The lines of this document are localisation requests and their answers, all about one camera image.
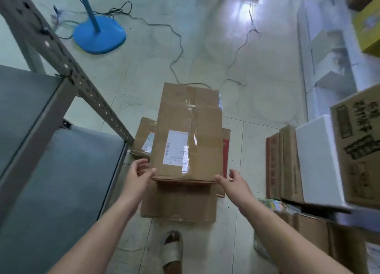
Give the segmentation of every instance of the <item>slipper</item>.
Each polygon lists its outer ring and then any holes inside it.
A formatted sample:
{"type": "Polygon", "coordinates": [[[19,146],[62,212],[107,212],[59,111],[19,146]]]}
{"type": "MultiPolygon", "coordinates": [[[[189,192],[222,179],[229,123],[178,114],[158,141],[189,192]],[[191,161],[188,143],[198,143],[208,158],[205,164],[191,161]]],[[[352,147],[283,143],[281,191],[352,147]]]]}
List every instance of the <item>slipper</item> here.
{"type": "Polygon", "coordinates": [[[174,261],[178,261],[182,267],[182,255],[183,255],[183,239],[182,239],[181,233],[179,233],[176,230],[172,230],[166,233],[161,242],[161,249],[160,249],[160,258],[161,258],[162,267],[174,261]],[[170,235],[176,235],[176,236],[178,235],[179,241],[174,241],[174,242],[164,244],[166,239],[170,235]]]}

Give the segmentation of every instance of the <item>white shelf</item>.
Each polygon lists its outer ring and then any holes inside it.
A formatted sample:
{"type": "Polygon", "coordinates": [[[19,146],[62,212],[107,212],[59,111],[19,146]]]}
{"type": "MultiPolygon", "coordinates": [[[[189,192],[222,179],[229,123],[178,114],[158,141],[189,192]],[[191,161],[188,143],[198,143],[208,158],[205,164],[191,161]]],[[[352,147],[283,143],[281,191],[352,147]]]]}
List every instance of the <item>white shelf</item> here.
{"type": "Polygon", "coordinates": [[[340,15],[339,28],[343,32],[357,90],[362,91],[379,84],[380,58],[366,55],[360,50],[355,29],[352,24],[355,11],[347,7],[345,0],[334,0],[334,2],[340,15]]]}

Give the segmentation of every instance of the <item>styrofoam box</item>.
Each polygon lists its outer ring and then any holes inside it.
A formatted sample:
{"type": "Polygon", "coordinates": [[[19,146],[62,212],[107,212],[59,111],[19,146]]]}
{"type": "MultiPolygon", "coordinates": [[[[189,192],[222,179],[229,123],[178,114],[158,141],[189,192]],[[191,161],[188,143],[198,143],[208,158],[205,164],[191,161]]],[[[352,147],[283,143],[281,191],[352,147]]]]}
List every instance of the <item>styrofoam box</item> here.
{"type": "Polygon", "coordinates": [[[343,195],[330,115],[296,128],[305,203],[349,208],[343,195]]]}

